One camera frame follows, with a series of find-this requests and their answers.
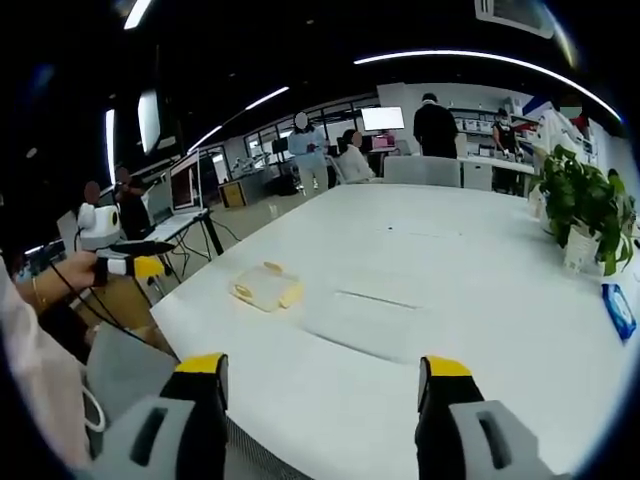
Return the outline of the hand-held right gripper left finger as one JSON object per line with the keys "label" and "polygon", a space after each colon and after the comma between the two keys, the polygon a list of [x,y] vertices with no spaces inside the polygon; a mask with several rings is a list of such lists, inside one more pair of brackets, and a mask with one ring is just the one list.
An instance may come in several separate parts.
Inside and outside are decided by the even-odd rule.
{"label": "hand-held right gripper left finger", "polygon": [[190,357],[157,396],[106,432],[94,479],[222,479],[228,444],[228,355]]}

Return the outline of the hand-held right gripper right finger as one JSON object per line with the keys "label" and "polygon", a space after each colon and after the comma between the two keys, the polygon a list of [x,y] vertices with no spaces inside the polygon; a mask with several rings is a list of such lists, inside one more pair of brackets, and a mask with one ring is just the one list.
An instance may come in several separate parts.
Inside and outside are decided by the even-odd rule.
{"label": "hand-held right gripper right finger", "polygon": [[542,460],[535,434],[497,400],[486,400],[462,363],[420,359],[414,441],[421,479],[570,479]]}

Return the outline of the person's left hand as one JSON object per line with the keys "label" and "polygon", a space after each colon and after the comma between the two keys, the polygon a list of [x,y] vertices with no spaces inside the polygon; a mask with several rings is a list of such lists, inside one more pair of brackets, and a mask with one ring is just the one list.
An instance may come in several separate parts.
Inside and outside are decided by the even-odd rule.
{"label": "person's left hand", "polygon": [[38,281],[43,297],[55,303],[73,291],[95,286],[98,260],[95,253],[80,251],[51,265]]}

